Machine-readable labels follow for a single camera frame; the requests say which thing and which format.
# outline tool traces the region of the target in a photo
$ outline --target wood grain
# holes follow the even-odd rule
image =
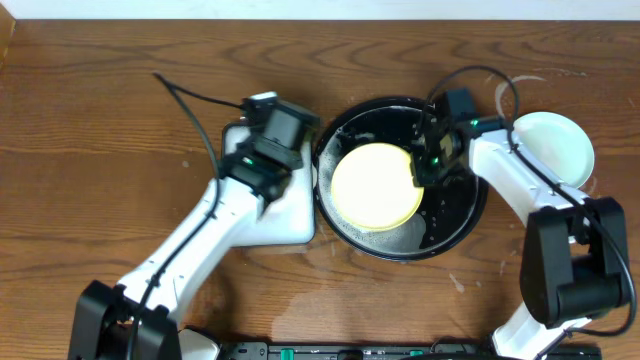
[[[585,189],[624,206],[638,278],[639,58],[636,23],[20,22],[0,73],[0,358],[65,357],[82,289],[114,284],[204,191],[204,147],[153,70],[233,101],[276,90],[327,123],[377,96],[424,96],[463,65],[539,77],[518,83],[523,110],[563,113],[589,134],[597,160]],[[493,112],[498,83],[474,73],[454,85]],[[219,147],[239,114],[193,107]],[[222,339],[417,343],[486,336],[521,301],[523,227],[495,192],[459,246],[408,264],[359,253],[317,222],[308,245],[231,251],[187,322]],[[624,311],[592,328],[617,326]],[[597,340],[608,360],[629,359],[638,336],[635,326]]]

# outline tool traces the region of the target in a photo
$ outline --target white plate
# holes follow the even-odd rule
[[[568,185],[577,188],[587,182],[595,153],[578,124],[559,114],[535,112],[520,117],[513,125],[529,150]]]

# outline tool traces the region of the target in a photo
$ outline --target yellow plate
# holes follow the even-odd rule
[[[393,229],[409,220],[423,193],[413,185],[411,155],[386,143],[348,153],[331,180],[331,196],[340,215],[370,231]]]

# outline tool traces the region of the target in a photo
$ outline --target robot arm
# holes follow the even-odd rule
[[[320,124],[317,115],[279,100],[273,92],[245,100],[243,108],[252,134],[222,159],[219,179],[209,183],[189,216],[114,288],[94,281],[82,293],[70,360],[124,358],[130,331],[123,323],[134,313],[141,319],[137,336],[141,359],[215,359],[219,351],[215,342],[189,330],[178,334],[177,325],[197,290],[234,245],[234,236],[253,226],[267,206],[282,197],[291,172],[302,167],[303,142]],[[157,286],[145,299],[152,277],[158,274]]]
[[[171,261],[160,278],[160,285],[153,290],[146,303],[149,309],[157,306],[167,308],[168,317],[176,324],[182,321],[202,283],[233,246],[235,234],[254,225],[263,208],[260,195],[254,194],[249,186],[227,177],[220,181],[221,196],[215,218],[208,217],[215,192],[218,191],[216,183],[215,180],[209,182],[198,205],[160,248],[118,281],[118,285],[124,286],[124,296],[140,303],[151,276],[189,233],[197,230],[191,241]],[[204,225],[198,230],[203,220]]]
[[[612,250],[603,245],[583,214],[536,175],[512,151],[499,117],[479,118],[466,89],[446,92],[422,129],[424,153],[414,154],[414,178],[421,186],[443,186],[449,176],[473,174],[487,181],[527,227],[520,290],[524,302],[492,335],[497,355],[535,359],[565,330],[627,304],[632,289]],[[590,199],[566,185],[511,134],[524,158],[600,220],[628,264],[624,213],[611,198]],[[589,245],[572,257],[569,244]]]

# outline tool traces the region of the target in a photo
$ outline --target green switch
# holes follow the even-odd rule
[[[293,349],[280,350],[280,360],[293,360]]]

